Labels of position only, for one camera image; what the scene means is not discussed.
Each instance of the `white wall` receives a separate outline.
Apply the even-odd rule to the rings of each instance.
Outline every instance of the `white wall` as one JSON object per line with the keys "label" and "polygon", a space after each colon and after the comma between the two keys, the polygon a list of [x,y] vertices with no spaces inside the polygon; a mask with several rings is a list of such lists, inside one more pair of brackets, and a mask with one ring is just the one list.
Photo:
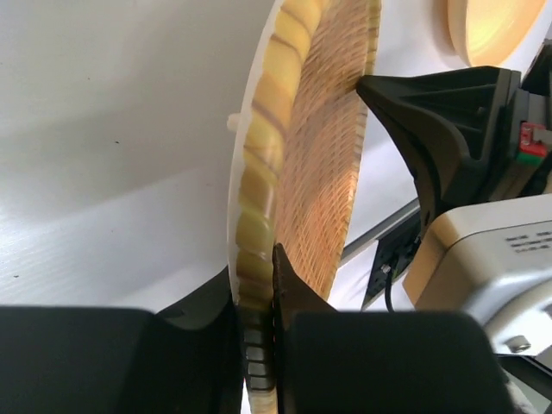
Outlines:
{"label": "white wall", "polygon": [[0,303],[156,310],[225,266],[226,116],[271,5],[0,3]]}

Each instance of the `white surface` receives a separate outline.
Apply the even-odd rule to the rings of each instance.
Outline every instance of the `white surface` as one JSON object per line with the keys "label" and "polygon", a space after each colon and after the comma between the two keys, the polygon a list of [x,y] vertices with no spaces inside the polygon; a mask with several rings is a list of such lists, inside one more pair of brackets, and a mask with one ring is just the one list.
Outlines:
{"label": "white surface", "polygon": [[[442,46],[444,3],[384,0],[377,73],[462,67]],[[0,3],[0,303],[156,311],[224,266],[226,120],[271,5]],[[414,197],[371,117],[348,239]]]}
{"label": "white surface", "polygon": [[339,311],[361,310],[377,251],[378,242],[374,241],[339,268],[329,292],[329,304]]}
{"label": "white surface", "polygon": [[251,406],[249,405],[248,389],[243,383],[243,392],[241,394],[241,414],[251,414]]}

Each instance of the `black cable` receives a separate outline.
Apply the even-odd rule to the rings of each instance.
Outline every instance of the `black cable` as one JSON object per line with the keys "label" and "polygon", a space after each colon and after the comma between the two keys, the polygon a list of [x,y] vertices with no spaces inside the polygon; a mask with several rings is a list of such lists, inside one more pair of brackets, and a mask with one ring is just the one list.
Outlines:
{"label": "black cable", "polygon": [[391,303],[391,286],[393,283],[393,276],[395,276],[397,271],[388,272],[386,276],[386,291],[384,292],[386,297],[386,307],[387,311],[394,312],[393,304]]}

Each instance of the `green indicator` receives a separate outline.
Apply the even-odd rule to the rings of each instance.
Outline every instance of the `green indicator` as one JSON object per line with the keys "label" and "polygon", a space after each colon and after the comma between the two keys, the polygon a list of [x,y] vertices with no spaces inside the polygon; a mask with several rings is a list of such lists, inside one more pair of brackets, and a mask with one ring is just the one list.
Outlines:
{"label": "green indicator", "polygon": [[516,161],[520,162],[521,164],[526,164],[526,165],[530,165],[530,166],[538,166],[538,165],[541,164],[541,162],[543,162],[543,158],[541,158],[537,155],[532,155],[532,154],[519,152],[519,154],[517,154]]}

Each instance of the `screw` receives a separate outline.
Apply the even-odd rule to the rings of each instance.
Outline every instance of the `screw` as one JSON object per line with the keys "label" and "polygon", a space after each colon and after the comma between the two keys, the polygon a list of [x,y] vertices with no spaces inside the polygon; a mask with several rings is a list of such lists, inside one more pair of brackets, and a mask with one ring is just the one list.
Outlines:
{"label": "screw", "polygon": [[506,346],[513,354],[519,354],[531,348],[531,344],[527,341],[527,338],[523,335],[514,336],[506,341]]}

